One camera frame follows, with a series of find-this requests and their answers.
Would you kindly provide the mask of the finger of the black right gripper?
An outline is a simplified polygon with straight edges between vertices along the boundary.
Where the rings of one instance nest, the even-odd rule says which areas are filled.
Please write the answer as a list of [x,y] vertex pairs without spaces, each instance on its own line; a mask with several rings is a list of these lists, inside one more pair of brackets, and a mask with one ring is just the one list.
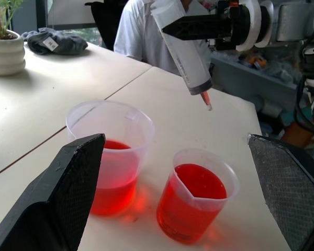
[[162,32],[180,40],[217,39],[219,24],[216,15],[183,16],[162,28]]

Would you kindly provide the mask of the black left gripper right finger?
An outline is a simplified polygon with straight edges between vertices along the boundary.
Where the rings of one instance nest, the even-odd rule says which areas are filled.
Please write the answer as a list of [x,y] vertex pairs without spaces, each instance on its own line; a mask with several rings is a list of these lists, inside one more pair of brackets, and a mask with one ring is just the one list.
[[314,159],[289,143],[250,134],[265,203],[291,250],[314,250]]

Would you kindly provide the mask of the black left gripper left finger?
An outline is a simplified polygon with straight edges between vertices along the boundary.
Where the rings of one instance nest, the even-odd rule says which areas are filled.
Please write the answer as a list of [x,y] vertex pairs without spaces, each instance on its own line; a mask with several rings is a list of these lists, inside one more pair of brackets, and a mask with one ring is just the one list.
[[94,200],[106,138],[63,146],[0,223],[0,250],[77,250]]

